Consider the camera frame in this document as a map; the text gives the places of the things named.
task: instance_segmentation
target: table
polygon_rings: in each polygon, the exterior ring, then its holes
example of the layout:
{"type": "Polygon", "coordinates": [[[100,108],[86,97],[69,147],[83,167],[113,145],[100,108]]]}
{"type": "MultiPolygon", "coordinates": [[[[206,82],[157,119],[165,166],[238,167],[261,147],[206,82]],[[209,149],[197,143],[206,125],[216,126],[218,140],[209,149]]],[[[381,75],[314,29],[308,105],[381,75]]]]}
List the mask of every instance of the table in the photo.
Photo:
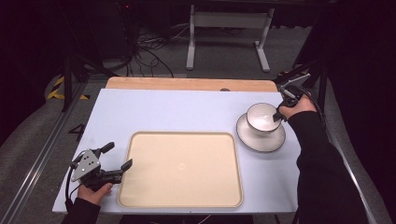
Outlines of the table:
{"type": "MultiPolygon", "coordinates": [[[[258,102],[282,101],[276,86],[266,80],[113,77],[101,90],[76,155],[108,142],[115,147],[100,158],[102,169],[116,170],[125,162],[131,135],[138,131],[219,131],[236,143],[243,202],[235,208],[123,208],[117,203],[119,185],[103,199],[109,214],[255,214],[287,213],[297,208],[300,146],[285,123],[285,144],[272,153],[258,153],[238,138],[237,119],[258,102]]],[[[52,211],[64,213],[64,187],[52,211]]]]}

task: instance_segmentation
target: hand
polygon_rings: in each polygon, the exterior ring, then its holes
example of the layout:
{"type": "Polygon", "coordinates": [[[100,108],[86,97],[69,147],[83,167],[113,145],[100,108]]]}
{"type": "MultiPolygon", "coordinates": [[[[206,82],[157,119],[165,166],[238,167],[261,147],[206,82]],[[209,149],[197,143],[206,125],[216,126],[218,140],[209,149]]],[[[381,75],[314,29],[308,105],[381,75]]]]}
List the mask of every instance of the hand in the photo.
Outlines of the hand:
{"type": "Polygon", "coordinates": [[[311,100],[304,94],[301,99],[299,100],[298,104],[295,107],[286,107],[284,105],[282,105],[279,108],[279,112],[281,114],[283,114],[286,119],[289,119],[291,116],[303,112],[303,111],[315,111],[317,112],[317,110],[315,109],[314,104],[311,102],[311,100]]]}
{"type": "Polygon", "coordinates": [[[107,195],[108,193],[111,192],[111,188],[113,187],[113,184],[108,183],[103,185],[99,190],[96,192],[88,189],[84,185],[79,186],[78,188],[78,195],[80,199],[83,199],[85,201],[88,201],[90,203],[94,203],[97,205],[100,205],[100,202],[102,201],[103,197],[107,195]]]}

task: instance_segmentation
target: cup and saucer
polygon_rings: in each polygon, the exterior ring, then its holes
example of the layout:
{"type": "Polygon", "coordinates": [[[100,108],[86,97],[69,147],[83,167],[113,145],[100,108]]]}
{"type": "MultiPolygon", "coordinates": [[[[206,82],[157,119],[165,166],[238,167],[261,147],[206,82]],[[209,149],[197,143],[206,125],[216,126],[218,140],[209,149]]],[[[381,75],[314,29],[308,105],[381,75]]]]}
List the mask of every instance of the cup and saucer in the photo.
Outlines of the cup and saucer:
{"type": "Polygon", "coordinates": [[[258,152],[272,152],[285,143],[286,132],[281,120],[274,122],[276,108],[266,103],[251,106],[236,123],[242,142],[258,152]]]}

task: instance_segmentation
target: wooden tray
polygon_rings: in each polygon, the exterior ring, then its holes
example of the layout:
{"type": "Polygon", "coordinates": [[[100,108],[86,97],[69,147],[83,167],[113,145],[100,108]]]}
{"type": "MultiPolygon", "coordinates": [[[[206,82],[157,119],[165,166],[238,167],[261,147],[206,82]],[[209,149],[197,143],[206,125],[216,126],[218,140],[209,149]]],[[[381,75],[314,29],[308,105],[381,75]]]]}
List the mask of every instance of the wooden tray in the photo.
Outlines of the wooden tray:
{"type": "Polygon", "coordinates": [[[236,207],[242,189],[229,133],[138,132],[131,138],[119,204],[124,207],[236,207]]]}

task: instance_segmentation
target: white table surface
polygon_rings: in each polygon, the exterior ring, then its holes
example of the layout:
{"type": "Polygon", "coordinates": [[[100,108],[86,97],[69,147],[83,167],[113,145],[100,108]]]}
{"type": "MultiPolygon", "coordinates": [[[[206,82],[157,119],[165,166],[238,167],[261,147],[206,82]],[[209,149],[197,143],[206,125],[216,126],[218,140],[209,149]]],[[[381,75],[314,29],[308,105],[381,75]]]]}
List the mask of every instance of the white table surface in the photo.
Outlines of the white table surface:
{"type": "MultiPolygon", "coordinates": [[[[286,141],[277,151],[259,153],[248,148],[236,133],[236,122],[250,106],[278,106],[278,92],[246,91],[137,91],[102,89],[75,157],[87,148],[109,142],[115,147],[100,158],[102,169],[118,170],[125,163],[131,136],[139,131],[226,132],[233,135],[240,167],[243,202],[236,208],[124,208],[119,206],[119,185],[102,200],[111,214],[255,214],[287,213],[297,209],[296,160],[300,145],[288,123],[282,122],[286,141]]],[[[66,176],[52,211],[65,213],[66,176]]],[[[78,183],[71,183],[70,190],[78,183]]]]}

